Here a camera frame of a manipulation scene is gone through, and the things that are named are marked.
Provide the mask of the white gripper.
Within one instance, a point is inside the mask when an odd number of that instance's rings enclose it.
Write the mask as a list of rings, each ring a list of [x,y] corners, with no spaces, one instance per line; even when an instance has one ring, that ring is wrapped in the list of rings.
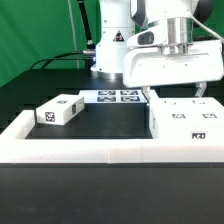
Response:
[[[129,38],[127,47],[123,83],[129,88],[142,87],[147,105],[151,100],[149,87],[197,83],[195,96],[202,97],[206,82],[224,76],[220,40],[196,41],[188,46],[187,53],[168,53],[164,37],[148,29]]]

